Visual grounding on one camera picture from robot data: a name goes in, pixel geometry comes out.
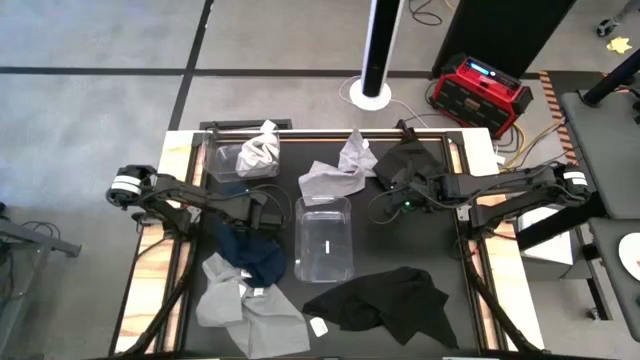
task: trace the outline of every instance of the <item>white round base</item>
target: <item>white round base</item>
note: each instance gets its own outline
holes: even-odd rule
[[[368,97],[362,93],[362,80],[358,79],[349,89],[351,102],[362,110],[377,111],[383,109],[391,101],[391,88],[386,83],[382,86],[380,95]]]

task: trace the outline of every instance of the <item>plastic bin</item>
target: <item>plastic bin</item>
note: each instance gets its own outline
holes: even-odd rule
[[[225,130],[224,134],[218,130],[211,131],[205,140],[205,170],[220,183],[277,176],[280,172],[279,157],[270,163],[258,163],[251,169],[236,170],[242,144],[261,134],[260,128]],[[273,134],[277,139],[277,148],[280,149],[277,127]]]
[[[296,259],[299,280],[340,282],[353,277],[351,203],[344,197],[296,201]]]

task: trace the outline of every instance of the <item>portable power station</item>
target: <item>portable power station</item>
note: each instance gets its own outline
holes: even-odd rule
[[[462,126],[486,127],[493,138],[499,138],[531,100],[528,86],[461,54],[442,68],[430,103]]]

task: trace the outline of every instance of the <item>wooden board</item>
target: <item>wooden board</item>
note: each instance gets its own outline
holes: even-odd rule
[[[427,131],[462,131],[469,172],[477,176],[498,173],[498,166],[493,160],[493,146],[486,129],[428,129]],[[185,178],[192,150],[193,134],[193,131],[167,132],[158,166],[159,172],[171,174],[178,179]],[[451,145],[451,153],[454,160],[457,160],[454,161],[455,171],[461,172],[462,166],[458,157],[459,149],[454,144]],[[197,185],[200,184],[203,161],[204,152],[200,151],[196,161],[193,182]],[[479,199],[479,202],[483,204],[495,204],[501,201],[504,201],[504,196],[487,196]],[[507,224],[502,224],[496,232],[511,237],[515,235],[513,227]],[[139,251],[161,239],[161,233],[162,230],[156,227],[145,228]],[[489,262],[498,301],[527,339],[539,348],[544,348],[517,243],[499,237],[486,239],[485,243],[489,253]],[[182,246],[185,248],[181,252],[181,269],[184,268],[186,254],[188,253],[188,251],[184,250],[187,250],[189,245],[183,244]],[[160,308],[172,248],[173,241],[165,240],[160,246],[145,254],[136,263],[129,295],[126,299],[122,325],[118,334],[116,352],[129,348]],[[474,257],[476,269],[483,275],[479,261],[478,256]],[[169,319],[165,338],[165,350],[167,351],[173,349],[180,305],[181,303],[179,302]],[[480,305],[489,348],[497,349],[497,335],[493,326],[491,312],[481,299]],[[511,342],[509,342],[509,348],[515,350]]]

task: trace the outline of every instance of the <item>navy blue cloth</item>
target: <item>navy blue cloth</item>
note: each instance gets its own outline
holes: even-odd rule
[[[268,287],[282,278],[286,260],[277,242],[255,231],[236,231],[218,217],[215,221],[218,254],[234,267],[251,274],[251,278],[244,279],[247,285]]]

